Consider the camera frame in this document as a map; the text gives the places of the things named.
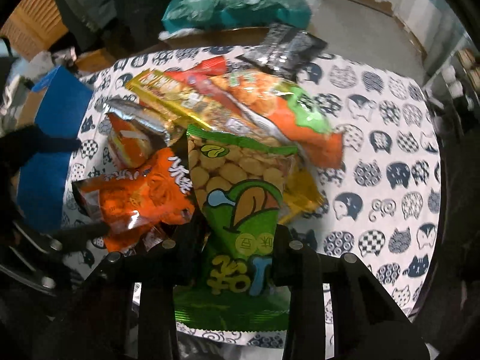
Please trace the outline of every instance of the black snack bag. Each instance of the black snack bag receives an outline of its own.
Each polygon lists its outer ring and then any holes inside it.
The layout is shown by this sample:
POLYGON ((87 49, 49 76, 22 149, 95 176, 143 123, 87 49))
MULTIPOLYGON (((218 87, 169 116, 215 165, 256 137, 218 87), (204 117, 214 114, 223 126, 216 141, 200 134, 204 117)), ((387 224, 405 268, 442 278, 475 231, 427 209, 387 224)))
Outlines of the black snack bag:
POLYGON ((325 50, 327 45, 324 40, 304 30, 273 23, 262 43, 238 59, 253 63, 265 73, 296 81, 297 71, 325 50))

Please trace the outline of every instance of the orange snack bag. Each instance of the orange snack bag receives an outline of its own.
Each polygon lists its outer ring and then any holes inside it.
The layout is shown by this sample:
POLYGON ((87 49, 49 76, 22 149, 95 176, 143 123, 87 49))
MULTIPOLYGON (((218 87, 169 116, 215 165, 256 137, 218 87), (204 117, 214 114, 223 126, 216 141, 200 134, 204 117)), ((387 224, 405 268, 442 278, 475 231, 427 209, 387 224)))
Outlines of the orange snack bag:
POLYGON ((107 117, 112 125, 108 142, 114 164, 118 168, 136 168, 142 165, 154 151, 150 138, 115 114, 107 114, 107 117))
POLYGON ((340 167, 342 134, 332 133, 315 100, 297 84, 253 69, 210 80, 230 93, 244 114, 268 128, 271 136, 297 142, 316 167, 340 167))
POLYGON ((77 203, 94 221, 110 226, 109 251, 135 244, 159 222, 181 225, 194 212, 187 163, 170 147, 157 151, 141 167, 72 183, 77 203))

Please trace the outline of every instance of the cat pattern tablecloth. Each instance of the cat pattern tablecloth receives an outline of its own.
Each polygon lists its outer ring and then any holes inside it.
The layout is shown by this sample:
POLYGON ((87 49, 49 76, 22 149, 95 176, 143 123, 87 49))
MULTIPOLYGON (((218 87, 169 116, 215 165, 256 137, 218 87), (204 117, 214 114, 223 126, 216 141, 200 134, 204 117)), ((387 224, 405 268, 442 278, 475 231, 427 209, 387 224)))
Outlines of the cat pattern tablecloth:
MULTIPOLYGON (((82 79, 94 87, 94 94, 78 134, 82 146, 70 160, 62 224, 89 221, 78 211, 71 181, 116 170, 107 146, 111 125, 105 99, 120 95, 137 101, 124 84, 147 68, 186 70, 217 55, 225 55, 229 71, 248 68, 236 59, 245 49, 161 51, 117 61, 82 79)), ((412 79, 331 54, 307 64, 298 82, 334 130, 344 133, 344 156, 340 169, 316 169, 325 202, 293 221, 292 234, 320 253, 356 254, 408 315, 429 269, 440 210, 440 156, 422 91, 412 79)), ((102 239, 96 239, 67 263, 86 276, 105 254, 102 239)), ((324 302, 326 355, 331 357, 335 316, 328 285, 324 302)), ((181 323, 178 329, 239 345, 282 347, 285 342, 285 332, 212 332, 181 323)))

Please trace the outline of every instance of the snack wrapper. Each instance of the snack wrapper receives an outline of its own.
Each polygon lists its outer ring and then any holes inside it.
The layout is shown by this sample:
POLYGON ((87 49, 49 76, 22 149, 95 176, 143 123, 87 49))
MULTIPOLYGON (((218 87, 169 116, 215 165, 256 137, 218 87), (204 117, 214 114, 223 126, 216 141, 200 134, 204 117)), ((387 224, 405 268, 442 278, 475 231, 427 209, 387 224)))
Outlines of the snack wrapper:
POLYGON ((230 95, 213 84, 206 74, 189 71, 165 72, 164 74, 192 87, 201 95, 208 96, 220 104, 226 105, 233 115, 244 118, 242 110, 231 100, 230 95))
POLYGON ((319 104, 297 84, 253 69, 210 80, 269 135, 297 142, 316 167, 340 167, 342 134, 331 132, 319 104))
POLYGON ((120 119, 116 114, 108 113, 106 116, 112 125, 107 140, 115 166, 123 169, 143 165, 154 152, 150 138, 133 123, 120 119))
POLYGON ((167 146, 173 145, 185 132, 175 121, 178 116, 172 112, 159 112, 143 105, 133 103, 119 97, 113 97, 105 102, 109 113, 119 119, 135 123, 139 129, 149 131, 162 137, 167 146))
POLYGON ((205 59, 186 71, 189 73, 206 74, 207 76, 220 76, 227 72, 227 61, 223 55, 219 55, 210 59, 205 59))
POLYGON ((296 169, 288 178, 283 192, 284 204, 278 223, 285 225, 301 212, 314 212, 323 204, 323 197, 307 169, 296 169))
POLYGON ((150 251, 154 246, 161 243, 163 240, 167 239, 168 236, 162 230, 160 225, 154 226, 145 233, 143 236, 143 247, 145 248, 145 252, 150 251))
POLYGON ((195 196, 212 232, 196 286, 176 291, 176 319, 207 330, 282 330, 289 292, 274 290, 269 273, 297 147, 269 147, 196 126, 187 135, 195 196))
POLYGON ((216 97, 214 100, 157 70, 142 72, 131 79, 126 87, 160 113, 163 113, 162 109, 168 109, 179 115, 181 118, 175 121, 177 124, 188 121, 188 124, 205 130, 232 133, 269 146, 280 146, 277 138, 241 117, 241 109, 230 96, 216 97))
POLYGON ((273 23, 258 47, 238 58, 260 70, 296 81, 297 70, 327 47, 327 42, 287 24, 273 23))
POLYGON ((79 206, 93 221, 110 226, 104 237, 109 251, 135 244, 159 222, 181 225, 190 221, 194 212, 191 180, 181 158, 186 158, 186 153, 177 156, 166 147, 141 167, 72 183, 79 206))

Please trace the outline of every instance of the floor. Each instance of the floor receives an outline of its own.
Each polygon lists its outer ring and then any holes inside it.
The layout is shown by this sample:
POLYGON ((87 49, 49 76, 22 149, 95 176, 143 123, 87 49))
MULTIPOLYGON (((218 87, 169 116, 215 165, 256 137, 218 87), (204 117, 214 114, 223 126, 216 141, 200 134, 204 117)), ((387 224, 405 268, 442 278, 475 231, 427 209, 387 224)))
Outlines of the floor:
POLYGON ((328 42, 329 53, 424 83, 419 52, 388 15, 349 0, 323 0, 308 30, 328 42))

